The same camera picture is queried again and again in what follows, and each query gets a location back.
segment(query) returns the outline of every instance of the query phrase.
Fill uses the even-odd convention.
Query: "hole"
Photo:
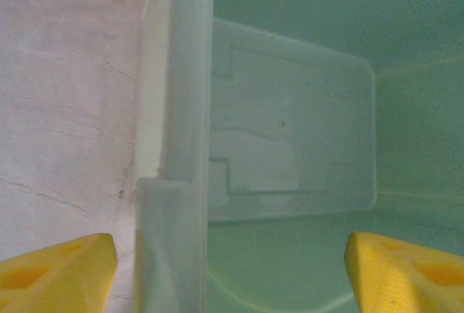
[[[405,246],[401,246],[399,244],[394,244],[394,243],[384,243],[383,244],[384,248],[387,248],[388,250],[404,250]]]
[[[80,244],[73,244],[71,246],[63,246],[59,252],[60,253],[72,253],[73,251],[78,250],[81,247]]]
[[[435,284],[464,285],[464,270],[452,264],[417,264],[416,268]]]
[[[6,271],[0,275],[0,289],[15,290],[29,288],[49,270],[49,266],[23,266]]]
[[[0,300],[0,312],[4,310],[6,306],[8,306],[9,301],[8,300]]]

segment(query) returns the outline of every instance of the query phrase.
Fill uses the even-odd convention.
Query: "cracked surface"
[[[0,259],[111,233],[111,313],[131,310],[143,4],[0,0]]]

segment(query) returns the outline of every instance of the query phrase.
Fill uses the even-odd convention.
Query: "yellow plastic piece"
[[[464,257],[352,233],[345,265],[362,313],[464,312]]]
[[[103,312],[116,266],[112,236],[104,233],[2,261],[0,312]]]

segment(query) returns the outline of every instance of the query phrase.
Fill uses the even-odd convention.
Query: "translucent plastic bin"
[[[136,311],[358,312],[352,231],[464,255],[463,27],[464,0],[147,0]]]

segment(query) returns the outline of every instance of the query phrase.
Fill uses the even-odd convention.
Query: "crack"
[[[40,196],[40,197],[43,197],[44,199],[48,199],[50,201],[54,201],[54,202],[57,202],[59,204],[65,205],[65,206],[72,207],[74,209],[77,209],[80,212],[80,214],[84,215],[85,217],[92,217],[92,215],[90,213],[88,213],[85,209],[78,206],[77,204],[66,202],[66,201],[63,201],[61,199],[57,199],[56,197],[50,196],[50,195],[48,195],[46,193],[39,192],[39,191],[31,188],[30,186],[27,186],[26,184],[16,183],[15,181],[6,180],[6,179],[3,179],[3,178],[0,178],[0,181],[7,184],[7,185],[12,185],[12,186],[18,187],[19,190],[21,192],[23,192],[23,193],[27,193],[27,194],[34,195],[34,196]]]
[[[14,96],[12,94],[6,94],[6,93],[0,93],[0,96],[9,97],[9,98],[15,98],[15,99],[22,99],[24,101],[37,101],[38,103],[52,105],[54,107],[59,107],[59,108],[63,108],[63,109],[76,109],[76,107],[69,107],[69,106],[66,106],[66,105],[55,104],[55,103],[52,103],[50,101],[44,101],[43,99],[38,99],[38,98],[34,98],[34,97]]]
[[[126,77],[129,78],[131,81],[134,81],[134,80],[135,80],[135,78],[134,78],[133,76],[130,76],[129,74],[126,74],[125,72],[120,71],[119,69],[115,68],[115,67],[114,67],[111,63],[109,63],[108,61],[107,61],[107,64],[109,65],[109,67],[110,67],[111,69],[115,70],[116,72],[120,73],[121,75],[126,76]]]
[[[116,170],[119,170],[119,167],[116,164],[112,164],[112,166]],[[119,187],[120,187],[120,190],[117,192],[117,194],[112,194],[110,196],[114,196],[114,197],[117,197],[117,199],[119,199],[119,200],[123,200],[127,195],[128,178],[129,178],[129,167],[124,167],[122,176],[119,177],[119,178],[114,179],[111,182],[111,183],[117,183],[119,185]]]
[[[109,300],[130,300],[131,298],[129,296],[126,296],[126,295],[111,295],[109,297]]]
[[[32,128],[30,130],[7,130],[4,132],[0,132],[0,135],[3,134],[12,134],[12,133],[32,133],[32,132],[47,132],[47,133],[57,133],[57,134],[62,134],[64,137],[73,137],[73,138],[83,138],[83,139],[90,139],[92,141],[111,141],[113,143],[125,143],[125,144],[135,144],[135,141],[120,141],[117,139],[111,139],[111,138],[95,138],[95,137],[89,137],[87,135],[78,135],[78,134],[72,134],[72,133],[67,133],[63,130],[46,130],[43,128]]]
[[[62,116],[63,118],[65,118],[66,120],[68,120],[68,121],[77,123],[78,125],[82,125],[82,126],[91,128],[91,129],[93,129],[93,130],[98,130],[101,134],[106,135],[106,133],[105,133],[101,128],[94,127],[94,126],[89,125],[88,123],[85,123],[85,122],[81,122],[81,121],[74,120],[74,119],[72,119],[72,118],[70,118],[70,117],[68,117],[68,116],[64,116],[63,114],[62,114],[61,116]]]
[[[116,206],[116,212],[115,212],[115,219],[113,220],[113,230],[116,232],[118,223],[117,221],[119,220],[119,213],[121,210],[121,202],[117,203]]]
[[[45,51],[45,50],[34,49],[34,48],[24,49],[24,48],[17,47],[17,46],[12,46],[12,49],[18,52],[24,52],[26,54],[41,54],[44,56],[53,56],[55,59],[59,58],[59,55],[57,55],[55,51]]]

